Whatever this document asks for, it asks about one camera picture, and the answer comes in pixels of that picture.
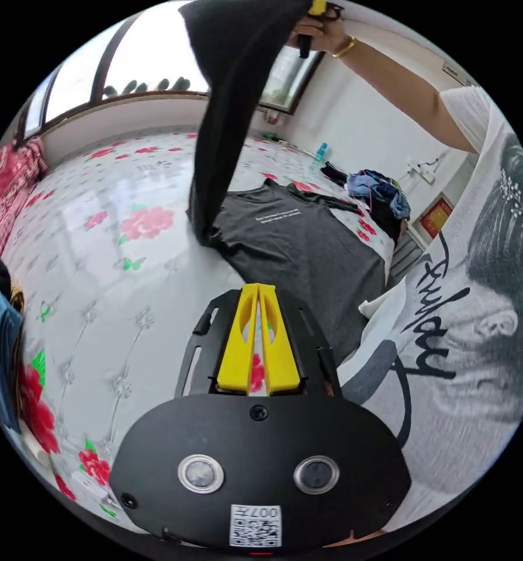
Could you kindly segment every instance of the white sleeve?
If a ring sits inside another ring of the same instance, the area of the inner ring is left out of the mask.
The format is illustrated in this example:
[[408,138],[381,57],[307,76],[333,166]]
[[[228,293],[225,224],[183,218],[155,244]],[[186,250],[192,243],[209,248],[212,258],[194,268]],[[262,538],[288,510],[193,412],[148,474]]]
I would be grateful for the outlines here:
[[466,86],[441,92],[441,100],[467,141],[480,154],[489,125],[491,98],[483,88]]

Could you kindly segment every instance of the glass pane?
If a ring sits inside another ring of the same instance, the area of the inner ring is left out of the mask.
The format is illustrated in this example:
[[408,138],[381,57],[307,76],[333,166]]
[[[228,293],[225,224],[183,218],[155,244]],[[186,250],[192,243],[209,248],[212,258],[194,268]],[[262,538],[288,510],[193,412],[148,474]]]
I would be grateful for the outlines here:
[[188,3],[164,2],[146,10],[135,21],[113,56],[104,99],[167,89],[207,92],[207,82],[197,66],[178,12]]
[[96,35],[65,60],[49,96],[46,122],[90,101],[93,79],[102,54],[122,24],[119,22]]
[[49,85],[52,76],[52,74],[49,74],[49,76],[41,82],[33,94],[32,101],[29,104],[29,109],[27,110],[26,137],[31,134],[35,134],[39,130],[39,117],[41,116],[41,110],[43,108],[43,98],[45,97],[45,92],[47,91],[47,86]]
[[288,109],[316,56],[310,53],[302,59],[297,49],[285,47],[273,65],[261,101]]

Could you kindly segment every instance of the window frame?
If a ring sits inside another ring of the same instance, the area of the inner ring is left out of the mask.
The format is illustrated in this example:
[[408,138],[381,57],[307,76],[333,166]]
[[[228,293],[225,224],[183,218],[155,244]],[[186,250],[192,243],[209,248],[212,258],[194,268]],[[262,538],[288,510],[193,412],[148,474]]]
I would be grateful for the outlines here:
[[[148,96],[165,96],[166,98],[177,98],[178,96],[193,96],[197,98],[209,98],[209,93],[204,92],[193,92],[193,91],[185,91],[185,92],[174,92],[174,91],[148,91],[148,92],[139,92],[139,93],[130,93],[127,95],[117,95],[115,97],[103,99],[103,90],[105,88],[105,82],[107,80],[109,67],[117,52],[117,48],[121,44],[121,41],[124,39],[126,33],[132,27],[132,25],[137,21],[137,19],[144,13],[146,10],[138,12],[133,16],[127,18],[117,29],[111,40],[109,41],[108,45],[105,47],[105,50],[102,54],[102,57],[98,63],[98,67],[96,69],[96,73],[93,78],[92,83],[92,90],[90,94],[90,100],[86,103],[73,107],[60,115],[57,115],[53,119],[49,121],[46,120],[47,117],[47,107],[49,106],[49,98],[51,95],[51,91],[53,90],[53,86],[55,84],[55,80],[57,79],[57,75],[60,72],[61,68],[63,67],[64,63],[61,63],[51,74],[51,80],[47,84],[47,88],[45,90],[45,94],[43,97],[43,103],[41,104],[41,111],[39,115],[39,129],[32,133],[31,135],[26,136],[26,121],[27,121],[27,112],[29,111],[31,101],[26,104],[26,107],[22,111],[20,115],[18,128],[16,131],[16,139],[18,144],[24,144],[33,136],[39,136],[44,134],[48,130],[52,129],[60,122],[70,119],[80,113],[84,113],[90,109],[101,108],[105,107],[110,103],[119,103],[120,101],[132,101],[134,99],[142,98],[145,99]],[[312,63],[310,64],[305,76],[303,77],[300,85],[290,103],[289,107],[284,107],[281,105],[274,105],[271,103],[264,103],[260,102],[258,107],[261,109],[266,110],[274,110],[279,113],[283,113],[284,115],[294,115],[302,96],[304,95],[308,84],[310,83],[311,79],[316,72],[316,69],[320,65],[322,59],[324,57],[324,53],[318,53]]]

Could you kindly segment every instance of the person's arm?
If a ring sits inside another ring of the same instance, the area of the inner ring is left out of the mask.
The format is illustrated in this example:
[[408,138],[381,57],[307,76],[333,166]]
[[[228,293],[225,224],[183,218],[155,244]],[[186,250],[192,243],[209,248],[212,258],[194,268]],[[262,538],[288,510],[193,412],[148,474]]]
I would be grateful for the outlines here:
[[[330,54],[340,53],[351,41],[340,20],[321,23],[312,18],[303,19],[293,32],[290,46],[296,44],[299,33],[312,36],[313,49]],[[439,92],[429,82],[359,40],[338,60],[438,141],[475,153],[446,110]]]
[[386,532],[384,530],[378,530],[377,532],[374,532],[374,534],[369,534],[368,536],[365,536],[364,538],[355,539],[353,537],[353,531],[351,530],[351,534],[349,535],[349,537],[347,539],[344,539],[341,542],[336,542],[336,543],[331,543],[329,545],[324,545],[324,548],[336,548],[337,546],[340,546],[340,545],[349,545],[351,543],[363,542],[367,539],[376,538],[376,537],[381,536],[385,533]]

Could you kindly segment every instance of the person's hand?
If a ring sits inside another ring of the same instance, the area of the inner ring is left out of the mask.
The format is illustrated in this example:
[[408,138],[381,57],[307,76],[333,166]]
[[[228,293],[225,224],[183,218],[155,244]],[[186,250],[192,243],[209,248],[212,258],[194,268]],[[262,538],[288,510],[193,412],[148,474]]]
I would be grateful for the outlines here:
[[[327,15],[335,16],[335,11],[329,9]],[[336,53],[349,41],[345,33],[345,26],[341,19],[332,22],[320,22],[314,18],[301,19],[293,32],[290,34],[287,45],[298,48],[298,35],[310,35],[312,42],[310,48],[313,51],[325,51],[326,53]]]

